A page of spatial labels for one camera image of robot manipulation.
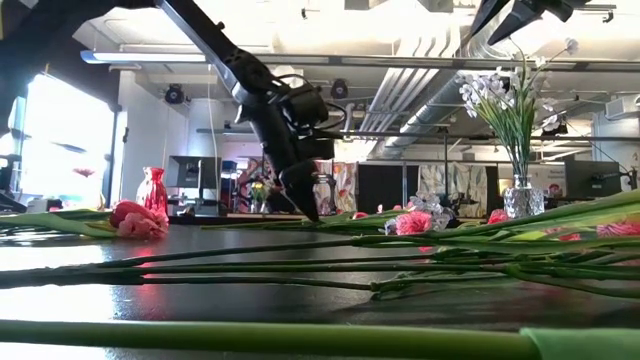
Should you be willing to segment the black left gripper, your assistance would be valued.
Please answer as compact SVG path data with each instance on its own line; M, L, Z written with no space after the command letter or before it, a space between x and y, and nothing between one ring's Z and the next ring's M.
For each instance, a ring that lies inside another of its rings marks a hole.
M297 126L289 117L289 98L262 93L243 98L243 120L253 129L265 157L279 175L288 199L312 222L319 221L313 160L335 156L334 133Z

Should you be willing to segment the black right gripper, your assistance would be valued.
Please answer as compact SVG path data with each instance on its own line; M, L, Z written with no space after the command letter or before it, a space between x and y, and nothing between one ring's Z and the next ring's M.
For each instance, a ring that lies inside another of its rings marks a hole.
M476 11L470 34L478 34L510 0L481 0ZM518 30L538 20L544 11L566 22L576 8L581 8L591 0L514 0L509 14L499 24L487 43L495 45L510 37Z

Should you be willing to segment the pink artificial flower spray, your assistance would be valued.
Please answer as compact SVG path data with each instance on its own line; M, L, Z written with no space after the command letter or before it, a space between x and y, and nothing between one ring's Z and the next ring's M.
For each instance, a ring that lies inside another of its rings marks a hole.
M419 244L380 236L138 256L99 263L0 270L0 290L47 285L282 285L370 292L514 279L592 294L640 299L640 236L586 241L440 239L442 251L371 258L231 262L254 255Z
M640 299L640 190L430 239L442 248L433 261L372 284L372 292L508 278Z
M507 216L506 212L502 209L497 209L490 214L489 220L486 222L463 222L455 217L455 219L452 220L444 230L490 225L506 222L508 220L509 217ZM414 235L426 232L441 232L431 230L430 225L431 216L429 214L418 211L409 211L405 209L396 209L383 211L376 214L368 214L367 218L351 221L345 225L333 225L329 227L306 230L300 229L295 231L311 231L351 235Z
M129 213L117 228L117 234L124 238L140 240L160 240L166 237L169 220L164 213L151 212L150 216Z

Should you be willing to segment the red glass vase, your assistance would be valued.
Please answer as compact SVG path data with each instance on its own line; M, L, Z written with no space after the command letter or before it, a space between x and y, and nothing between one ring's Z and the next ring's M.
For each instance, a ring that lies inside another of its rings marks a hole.
M164 169L144 167L144 179L136 193L136 202L148 210L168 214L168 194L163 182Z

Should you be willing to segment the clear cut-glass vase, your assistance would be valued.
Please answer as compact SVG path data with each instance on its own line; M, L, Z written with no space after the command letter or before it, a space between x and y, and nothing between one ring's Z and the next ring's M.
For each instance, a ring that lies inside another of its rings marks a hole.
M510 219L541 214L544 208L544 192L532 185L529 175L515 175L513 184L504 191L504 210Z

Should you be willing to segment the colourful patterned curtain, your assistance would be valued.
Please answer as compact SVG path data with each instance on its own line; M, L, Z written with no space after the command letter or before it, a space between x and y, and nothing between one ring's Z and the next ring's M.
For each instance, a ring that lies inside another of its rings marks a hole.
M335 185L321 181L314 186L316 205L320 215L330 215L333 212L356 211L356 182L357 166L355 163L319 160L315 162L319 175L332 177ZM265 190L274 190L271 166L267 160L250 158L247 168L238 176L236 188L237 205L235 210L249 213L252 203L250 187L254 180L262 182Z

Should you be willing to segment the black cabinet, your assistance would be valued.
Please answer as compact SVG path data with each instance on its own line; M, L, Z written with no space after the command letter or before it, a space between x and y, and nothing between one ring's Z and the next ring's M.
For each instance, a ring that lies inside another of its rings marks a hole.
M376 213L378 206L390 210L403 205L418 190L418 167L415 165L360 164L357 172L357 210Z

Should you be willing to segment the grey monitor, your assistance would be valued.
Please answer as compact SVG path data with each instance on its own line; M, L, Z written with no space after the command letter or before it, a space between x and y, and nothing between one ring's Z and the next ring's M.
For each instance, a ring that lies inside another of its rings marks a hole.
M179 188L216 189L218 170L222 169L217 157L180 156L169 157L166 185Z

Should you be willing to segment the white air conditioning unit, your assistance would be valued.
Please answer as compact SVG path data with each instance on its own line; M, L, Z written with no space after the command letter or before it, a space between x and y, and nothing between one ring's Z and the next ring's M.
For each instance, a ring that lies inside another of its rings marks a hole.
M640 116L640 94L625 95L605 104L605 117L615 121Z

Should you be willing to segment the black monitor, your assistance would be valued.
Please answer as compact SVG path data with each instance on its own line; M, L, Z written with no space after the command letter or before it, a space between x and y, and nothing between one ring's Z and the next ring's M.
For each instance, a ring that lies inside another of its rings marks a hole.
M617 162L566 161L566 194L570 198L599 198L621 191Z

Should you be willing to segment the large bright window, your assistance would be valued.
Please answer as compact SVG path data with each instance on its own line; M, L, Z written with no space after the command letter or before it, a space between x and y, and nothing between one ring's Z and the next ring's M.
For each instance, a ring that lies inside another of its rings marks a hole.
M108 104L48 75L28 85L19 188L65 208L103 204L114 114Z

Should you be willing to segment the black metal rack frame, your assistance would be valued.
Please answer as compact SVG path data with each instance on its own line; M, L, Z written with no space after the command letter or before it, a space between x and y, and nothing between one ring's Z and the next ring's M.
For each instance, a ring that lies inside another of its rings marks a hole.
M263 150L261 148L261 145L260 145L255 133L250 131L250 130L248 130L248 129L236 129L236 130L233 130L233 129L218 129L218 130L209 130L209 131L207 131L206 129L202 128L202 129L198 129L196 132L198 134L207 133L207 134L212 135L212 136L217 136L217 135L223 135L223 136L246 135L246 136L249 136L251 138L252 142L254 142L254 143L259 145L260 151L263 153L264 158L268 161L268 159L264 155L264 152L263 152ZM385 150L389 150L389 151L398 150L400 152L403 152L407 146L409 146L410 144L416 142L419 139L432 139L432 140L439 140L441 142L446 142L446 141L449 141L451 139L457 139L457 140L460 140L460 139L467 139L467 140L490 140L490 139L493 139L493 140L495 140L497 138L495 135L490 136L488 134L450 135L450 134L447 134L447 133L427 134L427 133L389 132L389 131L386 131L386 132L347 131L347 132L330 132L330 133L334 133L334 135L335 135L335 140L334 140L335 156L332 159L328 160L328 161L337 161L338 160L338 151L336 149L336 146L339 145L339 143L341 143L341 142L347 142L347 141L355 141L355 140L366 141L368 139L373 139L375 142L382 142L383 143L382 144L382 148L385 149ZM394 161L395 161L395 159L391 155L376 155L372 159L365 158L365 160L363 160L361 162L361 164L367 164L367 165L395 165ZM282 188L282 196L285 197L291 203L292 206L296 207L288 199L288 197L285 194L284 186L282 185L282 183L279 180L280 173L277 174L274 169L273 169L273 172L274 172L275 182ZM316 177L316 182L315 182L315 184L316 184L316 183L319 182L319 178L320 178L320 175L317 172L317 168L316 168L315 177Z

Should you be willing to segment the silver ventilation duct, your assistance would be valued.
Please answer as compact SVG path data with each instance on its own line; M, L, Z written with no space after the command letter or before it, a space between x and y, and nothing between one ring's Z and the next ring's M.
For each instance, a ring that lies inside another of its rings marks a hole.
M447 28L432 35L403 40L397 54L415 58L462 57L496 58L498 52L487 46L495 30L487 26L471 37L466 28ZM457 69L391 67L360 124L359 131L428 133L461 108L455 77ZM382 142L368 139L364 143L367 157L391 155L394 159L405 152L385 150Z

